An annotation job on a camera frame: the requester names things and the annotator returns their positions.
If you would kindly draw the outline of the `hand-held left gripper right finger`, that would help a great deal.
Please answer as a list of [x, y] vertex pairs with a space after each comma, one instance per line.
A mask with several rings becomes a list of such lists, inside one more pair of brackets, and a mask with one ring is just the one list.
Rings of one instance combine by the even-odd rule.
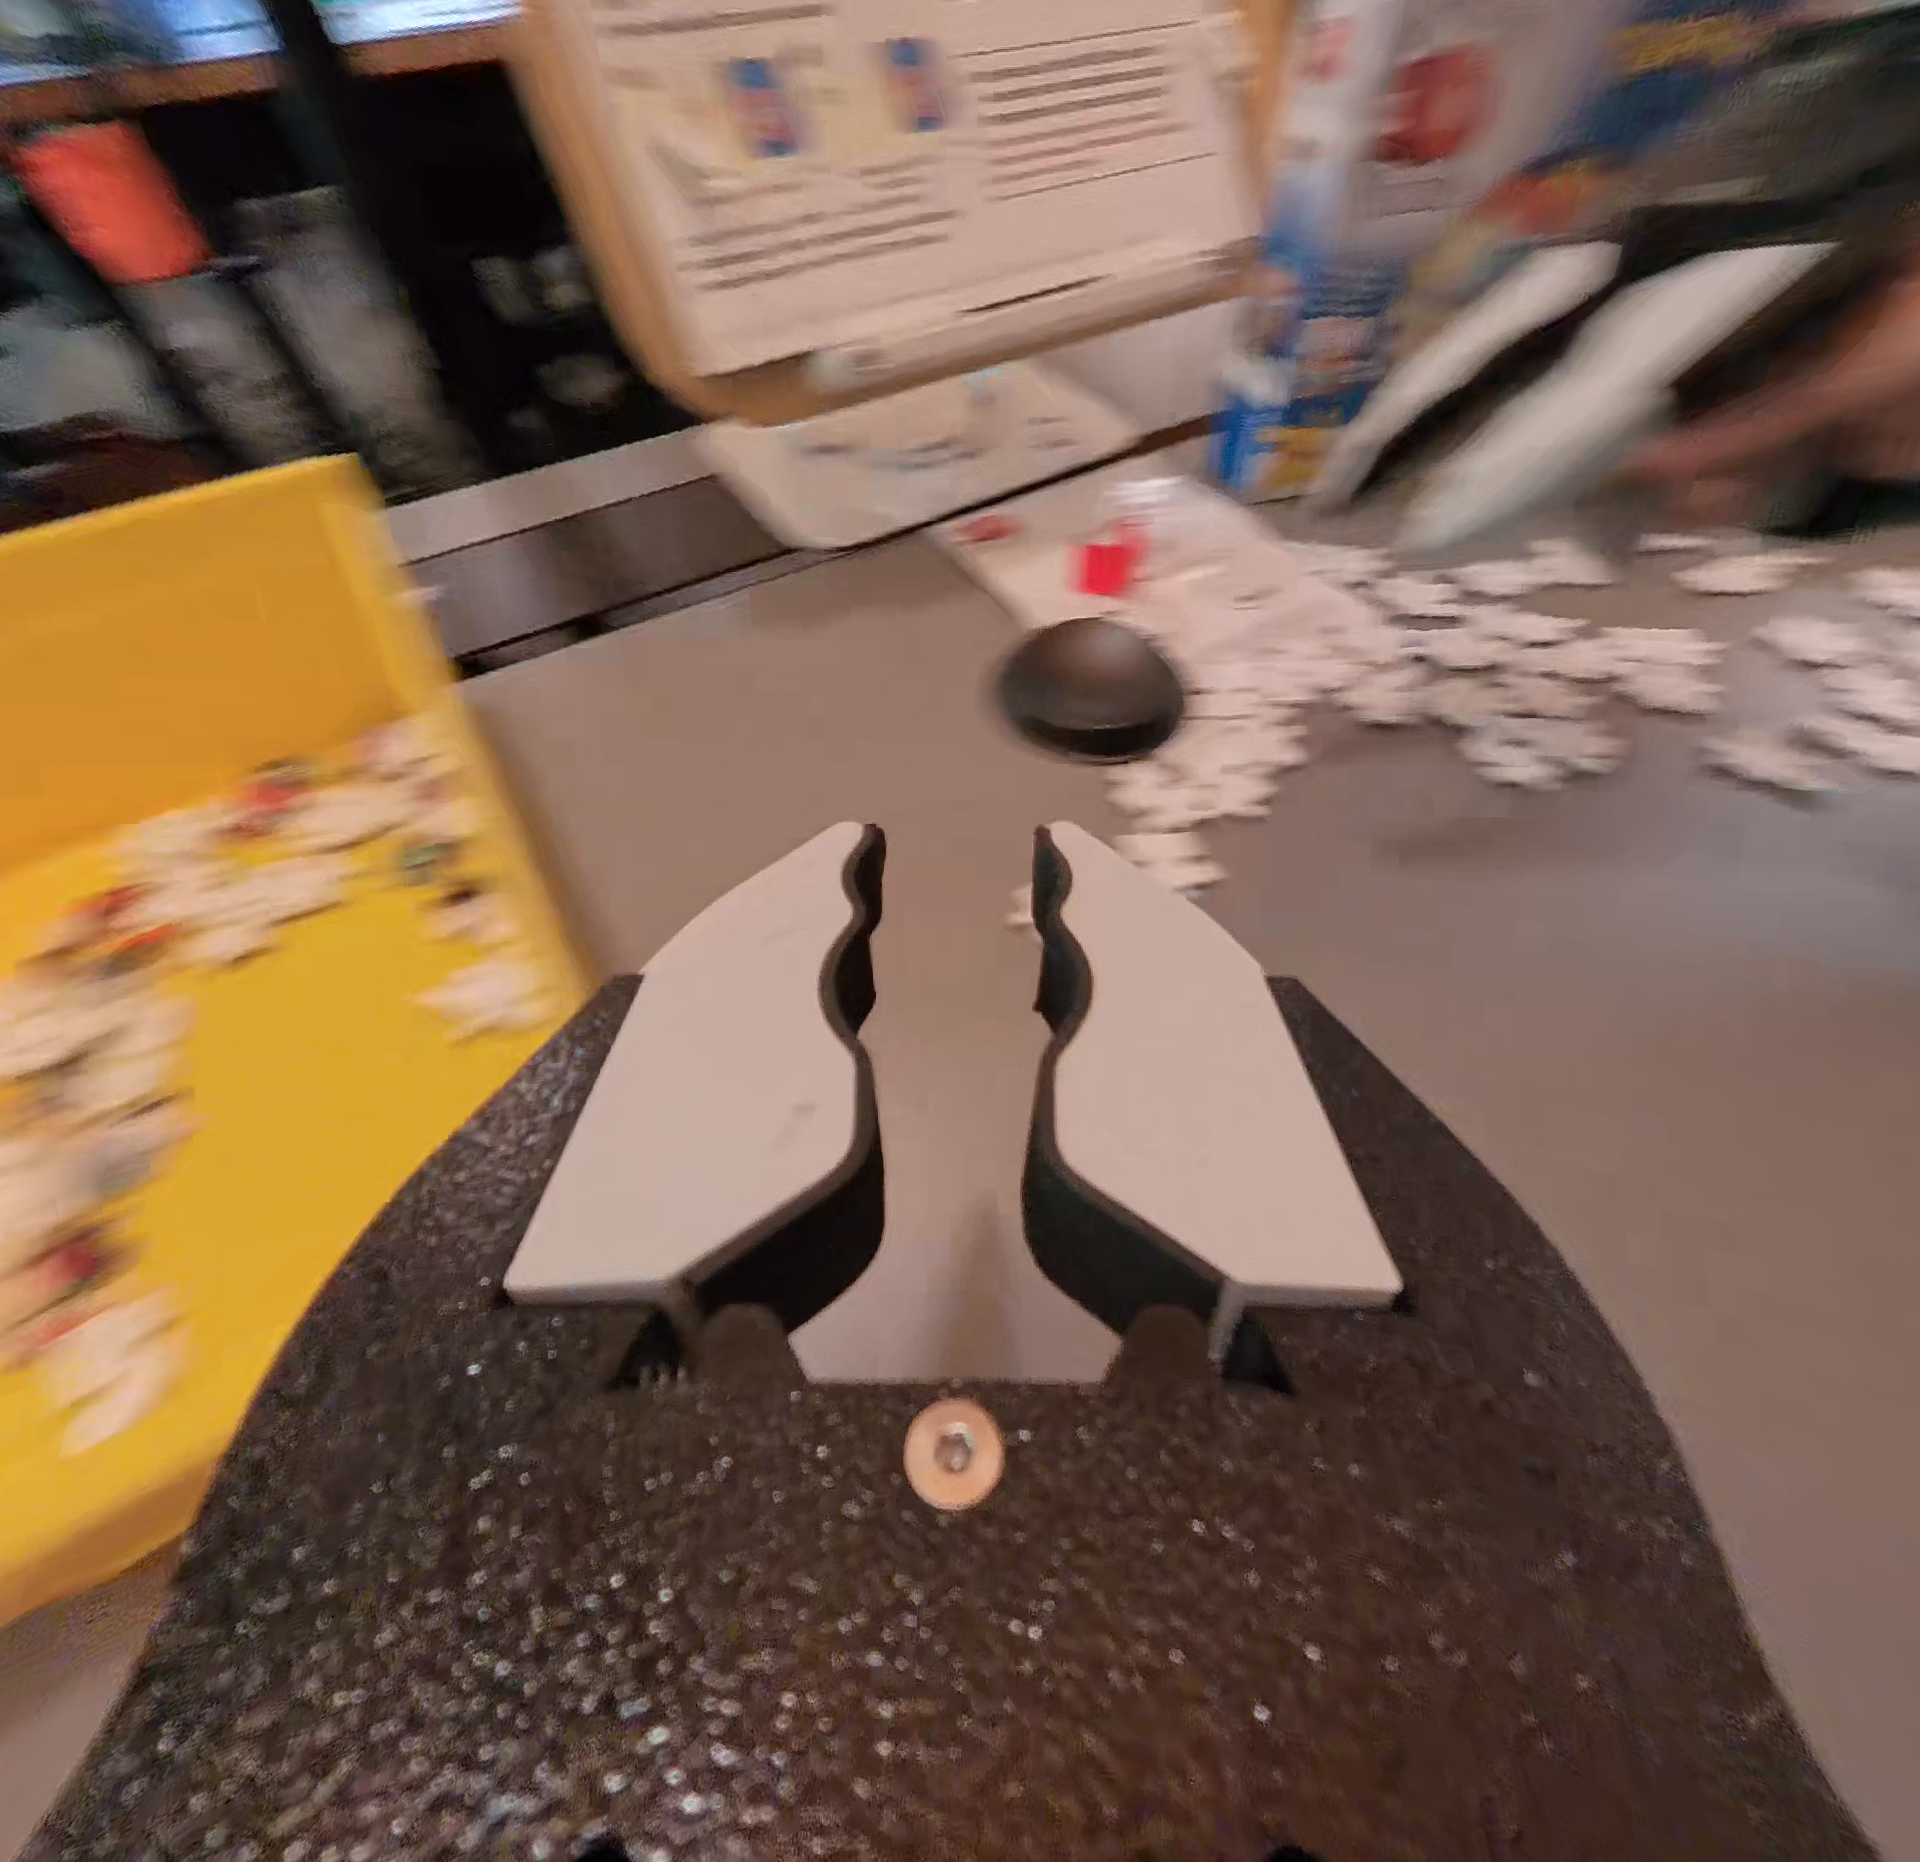
[[1021, 1161], [1042, 1277], [1115, 1339], [1388, 1313], [1404, 1277], [1259, 963], [1085, 828], [1032, 843], [1045, 1029]]

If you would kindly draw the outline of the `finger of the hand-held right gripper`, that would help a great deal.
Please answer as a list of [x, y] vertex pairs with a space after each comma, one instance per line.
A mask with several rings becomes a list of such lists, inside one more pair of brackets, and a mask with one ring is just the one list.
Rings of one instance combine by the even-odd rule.
[[1393, 445], [1499, 356], [1582, 312], [1618, 271], [1620, 243], [1556, 243], [1527, 252], [1383, 375], [1334, 439], [1316, 476], [1316, 503], [1353, 504]]
[[1666, 425], [1681, 378], [1838, 251], [1724, 248], [1608, 296], [1565, 352], [1441, 465], [1404, 509], [1404, 554], [1464, 554], [1608, 480]]

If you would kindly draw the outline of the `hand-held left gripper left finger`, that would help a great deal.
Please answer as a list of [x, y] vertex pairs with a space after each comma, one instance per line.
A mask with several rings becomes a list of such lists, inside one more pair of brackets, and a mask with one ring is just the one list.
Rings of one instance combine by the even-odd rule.
[[885, 837], [836, 822], [647, 960], [502, 1277], [516, 1306], [729, 1309], [798, 1331], [883, 1235], [861, 1029]]

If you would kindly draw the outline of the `scatter of white puzzle pieces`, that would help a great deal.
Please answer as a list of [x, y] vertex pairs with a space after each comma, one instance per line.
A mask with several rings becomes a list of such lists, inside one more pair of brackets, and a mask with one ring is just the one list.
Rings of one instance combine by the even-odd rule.
[[1620, 773], [1631, 724], [1701, 727], [1700, 762], [1748, 788], [1830, 794], [1847, 770], [1916, 780], [1916, 560], [1654, 533], [1676, 609], [1746, 604], [1750, 629], [1596, 619], [1620, 570], [1549, 537], [1422, 574], [1331, 543], [1284, 545], [1302, 587], [1098, 621], [1165, 639], [1185, 717], [1106, 773], [1110, 846], [1197, 899], [1225, 879], [1215, 837], [1266, 818], [1316, 729], [1428, 736], [1479, 786], [1556, 794]]

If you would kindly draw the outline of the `heap of printed puzzle pieces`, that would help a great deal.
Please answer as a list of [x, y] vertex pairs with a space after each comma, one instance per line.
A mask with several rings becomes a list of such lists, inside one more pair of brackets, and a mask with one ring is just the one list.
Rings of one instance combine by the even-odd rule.
[[3, 1379], [63, 1461], [151, 1418], [216, 1172], [425, 1089], [433, 1045], [537, 1035], [559, 976], [444, 722], [384, 722], [114, 835], [3, 963]]

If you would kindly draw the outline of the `yellow plastic bin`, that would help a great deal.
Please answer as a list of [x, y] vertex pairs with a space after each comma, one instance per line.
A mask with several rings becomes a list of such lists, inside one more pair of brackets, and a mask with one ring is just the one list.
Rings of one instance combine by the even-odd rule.
[[2, 1620], [85, 1594], [189, 1526], [307, 1302], [381, 1205], [583, 1001], [564, 914], [478, 722], [402, 572], [371, 480], [305, 461], [3, 537], [2, 969], [83, 888], [125, 826], [268, 761], [427, 717], [470, 762], [507, 881], [558, 975], [529, 1037], [435, 1042], [425, 1089], [381, 1090], [214, 1175], [228, 1227], [175, 1287], [185, 1364], [156, 1412], [76, 1458], [2, 1384]]

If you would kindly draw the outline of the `blue puzzle box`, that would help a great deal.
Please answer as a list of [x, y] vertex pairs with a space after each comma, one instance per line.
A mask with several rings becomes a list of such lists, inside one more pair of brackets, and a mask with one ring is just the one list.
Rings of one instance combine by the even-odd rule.
[[1627, 182], [1808, 0], [1302, 0], [1212, 480], [1294, 500], [1414, 351]]

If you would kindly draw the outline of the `person's right hand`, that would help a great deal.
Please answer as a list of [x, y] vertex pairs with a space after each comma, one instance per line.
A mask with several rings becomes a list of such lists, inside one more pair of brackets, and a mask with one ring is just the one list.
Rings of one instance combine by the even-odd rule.
[[1825, 465], [1866, 478], [1916, 474], [1916, 307], [1885, 308], [1778, 385], [1654, 436], [1623, 467], [1694, 515], [1729, 517], [1769, 478]]

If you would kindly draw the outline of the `white folded leaflet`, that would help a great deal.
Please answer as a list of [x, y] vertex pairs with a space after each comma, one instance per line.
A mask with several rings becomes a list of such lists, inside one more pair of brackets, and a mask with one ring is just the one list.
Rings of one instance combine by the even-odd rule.
[[[1137, 583], [1123, 598], [1069, 589], [1072, 548], [1099, 537], [1142, 548]], [[1154, 458], [975, 509], [928, 539], [1018, 633], [1115, 619], [1182, 674], [1284, 650], [1331, 652], [1376, 624], [1364, 602], [1316, 579], [1257, 515]]]

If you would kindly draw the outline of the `black round stand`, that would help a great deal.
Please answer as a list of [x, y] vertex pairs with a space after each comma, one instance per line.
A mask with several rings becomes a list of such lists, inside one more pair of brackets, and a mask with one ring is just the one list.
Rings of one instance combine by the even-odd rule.
[[1187, 717], [1185, 688], [1161, 648], [1106, 619], [1023, 636], [997, 669], [991, 698], [1032, 747], [1098, 767], [1152, 757]]

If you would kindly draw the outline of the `white rounded board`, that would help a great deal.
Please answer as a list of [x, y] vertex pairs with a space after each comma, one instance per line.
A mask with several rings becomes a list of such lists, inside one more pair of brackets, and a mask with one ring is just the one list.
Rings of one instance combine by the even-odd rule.
[[694, 451], [798, 553], [858, 550], [1125, 455], [1137, 425], [1038, 361], [861, 401], [808, 421], [718, 421]]

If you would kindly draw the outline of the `printed instruction sheet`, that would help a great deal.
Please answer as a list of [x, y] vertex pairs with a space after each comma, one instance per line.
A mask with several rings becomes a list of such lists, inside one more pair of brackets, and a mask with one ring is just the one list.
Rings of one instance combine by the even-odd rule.
[[1253, 233], [1225, 0], [553, 8], [696, 377], [1219, 263]]

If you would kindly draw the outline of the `task instruction sheet on clipboard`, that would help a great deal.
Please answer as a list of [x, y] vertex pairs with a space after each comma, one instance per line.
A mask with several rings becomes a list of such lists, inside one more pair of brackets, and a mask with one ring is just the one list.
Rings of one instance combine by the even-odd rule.
[[1251, 263], [1266, 142], [1284, 87], [1286, 36], [1299, 0], [1223, 0], [1218, 68], [1240, 122], [1253, 212], [1251, 237], [1225, 259], [1080, 282], [974, 310], [936, 335], [817, 348], [727, 377], [697, 377], [678, 354], [662, 267], [646, 248], [641, 221], [613, 178], [611, 135], [587, 94], [585, 76], [567, 68], [566, 13], [555, 10], [555, 0], [516, 5], [512, 74], [518, 101], [619, 343], [656, 387], [694, 415], [771, 426], [964, 371], [1045, 356], [1235, 296]]

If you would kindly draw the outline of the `dark storage shelf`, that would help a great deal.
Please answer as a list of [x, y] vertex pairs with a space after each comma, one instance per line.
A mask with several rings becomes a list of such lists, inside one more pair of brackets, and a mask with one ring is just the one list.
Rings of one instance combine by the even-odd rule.
[[[516, 0], [2, 0], [3, 531], [353, 456], [387, 503], [686, 428], [611, 335]], [[11, 172], [130, 122], [211, 247], [117, 289]]]

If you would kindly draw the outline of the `orange roll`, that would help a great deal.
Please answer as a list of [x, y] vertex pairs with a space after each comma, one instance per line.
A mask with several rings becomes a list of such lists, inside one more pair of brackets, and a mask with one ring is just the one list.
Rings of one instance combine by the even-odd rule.
[[65, 122], [7, 155], [60, 238], [108, 284], [147, 289], [203, 274], [214, 248], [171, 174], [131, 122]]

